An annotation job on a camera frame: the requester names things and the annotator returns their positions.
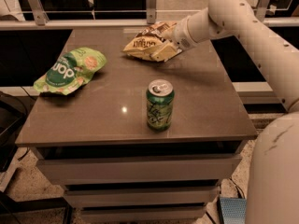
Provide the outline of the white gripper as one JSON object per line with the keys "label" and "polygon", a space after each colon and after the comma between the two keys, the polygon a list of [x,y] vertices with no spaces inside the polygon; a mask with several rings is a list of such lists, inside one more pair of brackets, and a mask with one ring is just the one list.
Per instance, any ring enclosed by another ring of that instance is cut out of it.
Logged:
{"label": "white gripper", "polygon": [[198,44],[198,25],[188,16],[178,23],[175,21],[164,21],[159,23],[159,37],[173,42],[164,42],[150,55],[155,62],[166,62],[181,53],[181,50],[193,49]]}

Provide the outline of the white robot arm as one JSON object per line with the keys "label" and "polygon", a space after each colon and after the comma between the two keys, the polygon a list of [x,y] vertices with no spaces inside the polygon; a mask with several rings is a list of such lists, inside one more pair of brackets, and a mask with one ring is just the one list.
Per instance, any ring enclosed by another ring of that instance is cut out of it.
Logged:
{"label": "white robot arm", "polygon": [[287,113],[259,134],[252,153],[246,224],[299,224],[299,51],[255,17],[247,0],[209,0],[179,21],[150,57],[168,60],[208,39],[233,35]]}

